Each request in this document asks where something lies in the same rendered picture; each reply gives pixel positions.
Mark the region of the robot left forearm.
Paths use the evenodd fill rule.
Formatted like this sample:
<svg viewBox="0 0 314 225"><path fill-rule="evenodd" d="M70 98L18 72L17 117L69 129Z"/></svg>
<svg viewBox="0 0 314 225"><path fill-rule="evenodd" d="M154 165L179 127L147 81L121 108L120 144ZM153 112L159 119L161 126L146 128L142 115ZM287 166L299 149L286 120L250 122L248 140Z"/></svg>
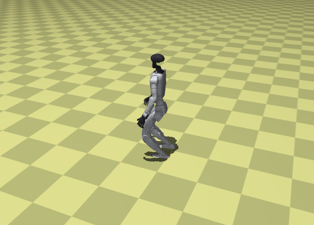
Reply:
<svg viewBox="0 0 314 225"><path fill-rule="evenodd" d="M149 98L149 102L148 102L148 106L146 107L144 113L143 113L143 117L146 118L147 115L149 115L151 113L152 108L154 107L154 98L150 97Z"/></svg>

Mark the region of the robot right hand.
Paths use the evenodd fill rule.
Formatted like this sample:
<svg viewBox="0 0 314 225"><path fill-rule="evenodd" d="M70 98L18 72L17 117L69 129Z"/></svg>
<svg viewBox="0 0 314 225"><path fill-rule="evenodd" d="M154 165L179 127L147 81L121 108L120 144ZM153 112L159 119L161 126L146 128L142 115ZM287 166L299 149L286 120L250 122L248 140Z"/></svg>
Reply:
<svg viewBox="0 0 314 225"><path fill-rule="evenodd" d="M151 96L152 96L152 95L151 95ZM148 104L147 102L149 101L149 98L150 98L150 97L147 97L147 98L144 99L144 105ZM145 104L145 103L146 103L146 104Z"/></svg>

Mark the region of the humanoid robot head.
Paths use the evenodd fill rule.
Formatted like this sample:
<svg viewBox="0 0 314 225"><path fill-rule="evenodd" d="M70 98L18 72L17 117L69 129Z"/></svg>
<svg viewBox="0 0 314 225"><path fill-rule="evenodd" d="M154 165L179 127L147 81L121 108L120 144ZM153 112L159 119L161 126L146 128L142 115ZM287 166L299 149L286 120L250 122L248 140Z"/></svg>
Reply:
<svg viewBox="0 0 314 225"><path fill-rule="evenodd" d="M157 74L163 74L164 71L161 69L161 66L157 65L157 63L163 62L165 60L164 56L157 53L151 56L151 60L153 62L152 67L156 69Z"/></svg>

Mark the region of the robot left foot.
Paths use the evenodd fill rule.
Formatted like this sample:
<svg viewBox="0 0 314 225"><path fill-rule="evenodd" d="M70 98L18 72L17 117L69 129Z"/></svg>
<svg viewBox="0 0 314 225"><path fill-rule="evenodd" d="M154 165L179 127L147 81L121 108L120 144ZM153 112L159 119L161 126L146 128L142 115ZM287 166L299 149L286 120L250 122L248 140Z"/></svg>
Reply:
<svg viewBox="0 0 314 225"><path fill-rule="evenodd" d="M165 154L165 156L163 156L163 155L160 155L158 153L153 153L152 156L157 157L157 158L169 158L169 155L167 155L167 154Z"/></svg>

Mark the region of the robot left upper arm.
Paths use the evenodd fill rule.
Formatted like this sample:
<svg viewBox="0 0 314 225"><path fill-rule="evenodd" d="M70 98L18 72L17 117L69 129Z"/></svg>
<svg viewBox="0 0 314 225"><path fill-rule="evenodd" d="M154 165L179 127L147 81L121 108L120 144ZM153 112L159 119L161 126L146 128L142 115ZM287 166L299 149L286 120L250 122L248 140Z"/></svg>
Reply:
<svg viewBox="0 0 314 225"><path fill-rule="evenodd" d="M153 76L151 79L150 79L150 85L151 85L151 93L152 93L152 96L154 98L154 103L157 102L157 86L158 86L158 76Z"/></svg>

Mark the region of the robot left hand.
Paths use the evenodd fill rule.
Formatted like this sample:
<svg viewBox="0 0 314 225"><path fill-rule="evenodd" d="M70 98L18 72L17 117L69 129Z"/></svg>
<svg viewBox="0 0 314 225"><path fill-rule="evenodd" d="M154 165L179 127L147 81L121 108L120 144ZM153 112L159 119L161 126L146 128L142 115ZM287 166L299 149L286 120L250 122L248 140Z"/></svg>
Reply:
<svg viewBox="0 0 314 225"><path fill-rule="evenodd" d="M143 126L144 126L145 120L148 118L148 116L149 116L149 115L147 115L146 118L145 118L145 117L143 117L143 115L142 115L142 117L140 117L139 119L137 119L137 121L138 121L137 124L138 124L139 127L144 128Z"/></svg>

